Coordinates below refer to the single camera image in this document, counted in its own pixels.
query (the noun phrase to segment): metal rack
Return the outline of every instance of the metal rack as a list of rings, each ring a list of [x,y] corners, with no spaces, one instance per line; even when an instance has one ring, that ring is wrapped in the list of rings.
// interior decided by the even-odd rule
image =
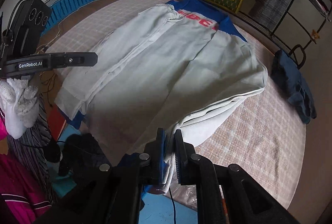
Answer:
[[[225,9],[221,9],[218,5],[213,4],[211,2],[208,2],[206,0],[202,0],[205,3],[212,5],[214,7],[219,8],[222,11],[228,12],[232,15],[234,15],[235,17],[241,19],[242,21],[244,21],[245,23],[249,24],[250,26],[252,26],[255,30],[257,30],[258,32],[260,32],[261,34],[263,34],[265,37],[267,37],[270,41],[272,41],[276,46],[278,46],[280,49],[282,49],[283,51],[285,51],[290,58],[292,58],[292,60],[297,64],[298,69],[300,69],[306,60],[306,54],[305,54],[305,49],[312,43],[316,43],[315,39],[312,38],[311,34],[307,31],[307,29],[293,16],[289,13],[289,10],[293,4],[293,2],[295,0],[291,0],[290,4],[288,5],[286,11],[284,12],[283,16],[280,18],[280,21],[278,22],[278,24],[275,26],[275,28],[271,31],[268,28],[266,28],[265,26],[259,24],[258,22],[256,22],[254,19],[252,19],[250,16],[248,16],[247,14],[243,13],[243,12],[238,12],[238,13],[233,13],[231,11],[225,10]],[[306,34],[310,37],[310,41],[304,46],[302,47],[300,44],[295,45],[293,48],[290,48],[283,40],[281,40],[278,36],[276,36],[275,32],[276,30],[279,28],[281,22],[283,21],[283,19],[285,18],[286,15],[290,15],[291,18],[293,18],[293,20],[298,23],[298,25],[301,26],[302,29],[304,29],[304,31],[306,32]],[[323,26],[325,25],[327,19],[325,19],[323,21],[323,23],[320,25],[319,29],[317,30],[317,33],[319,33],[321,31],[321,29],[323,28]],[[302,61],[299,63],[296,55],[295,55],[295,50],[296,49],[300,49],[301,52],[303,53],[303,59]]]

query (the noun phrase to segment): striped cloth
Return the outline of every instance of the striped cloth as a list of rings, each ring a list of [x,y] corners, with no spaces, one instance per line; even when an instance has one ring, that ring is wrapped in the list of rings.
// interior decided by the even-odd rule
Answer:
[[[7,136],[8,148],[17,160],[27,168],[37,181],[47,200],[53,204],[57,201],[49,177],[44,152],[40,148],[30,148],[22,144],[32,146],[46,146],[52,139],[46,119],[43,96],[39,96],[39,115],[31,128],[28,128],[21,138],[15,140],[10,135]]]

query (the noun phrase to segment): metal screw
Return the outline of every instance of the metal screw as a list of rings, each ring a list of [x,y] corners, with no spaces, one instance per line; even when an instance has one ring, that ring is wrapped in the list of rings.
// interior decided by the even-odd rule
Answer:
[[[201,155],[199,155],[199,154],[191,154],[191,155],[190,155],[190,158],[191,158],[192,160],[200,160]]]
[[[142,153],[139,155],[139,158],[141,160],[147,160],[147,159],[149,159],[149,157],[150,157],[150,155],[148,153]]]
[[[238,166],[237,164],[231,164],[229,166],[229,168],[233,171],[233,172],[238,172],[240,170],[240,166]]]
[[[99,166],[99,170],[101,170],[102,172],[107,172],[109,169],[110,169],[110,166],[107,163],[104,163]]]

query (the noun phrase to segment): pink garment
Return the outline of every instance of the pink garment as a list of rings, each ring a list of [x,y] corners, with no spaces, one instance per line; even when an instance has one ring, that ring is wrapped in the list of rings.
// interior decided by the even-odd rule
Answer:
[[[4,138],[6,138],[7,136],[7,131],[6,131],[6,127],[5,127],[5,124],[3,122],[3,118],[2,116],[0,115],[0,141],[3,140]]]
[[[33,223],[51,207],[26,168],[4,154],[0,154],[0,193],[20,224]]]

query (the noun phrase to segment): mattress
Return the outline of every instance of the mattress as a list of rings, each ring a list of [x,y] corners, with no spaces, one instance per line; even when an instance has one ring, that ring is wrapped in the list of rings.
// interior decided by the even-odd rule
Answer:
[[[107,34],[114,31],[139,12],[168,0],[119,0],[88,16],[56,41],[47,52],[86,52]],[[257,59],[271,70],[273,54],[249,33],[237,27],[250,45]],[[71,68],[58,69],[64,79]],[[103,133],[90,129],[103,145]],[[283,207],[288,208],[298,184],[305,145],[305,125],[294,107],[268,77],[265,91],[248,98],[196,152],[215,164],[239,164]],[[190,192],[173,183],[175,199],[195,208]]]

